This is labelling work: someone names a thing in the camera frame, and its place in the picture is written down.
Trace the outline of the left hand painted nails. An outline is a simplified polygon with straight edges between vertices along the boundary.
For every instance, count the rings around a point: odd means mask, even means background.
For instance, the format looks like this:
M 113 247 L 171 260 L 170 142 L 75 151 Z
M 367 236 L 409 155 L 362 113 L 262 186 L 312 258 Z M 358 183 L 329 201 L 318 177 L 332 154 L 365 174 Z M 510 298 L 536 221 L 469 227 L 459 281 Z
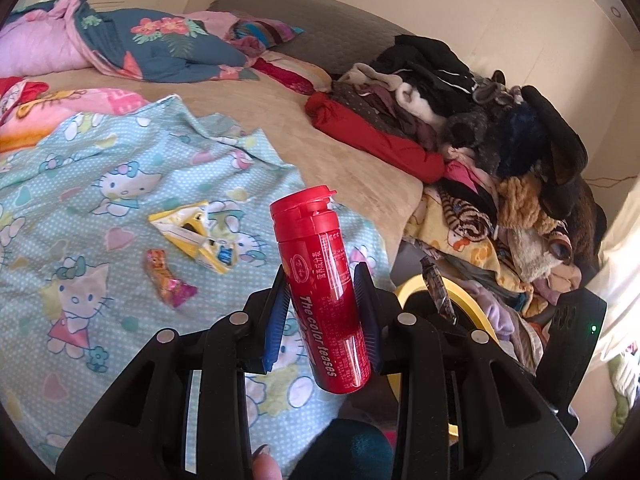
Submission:
M 282 480 L 282 472 L 277 461 L 271 456 L 268 444 L 256 448 L 252 456 L 254 480 Z

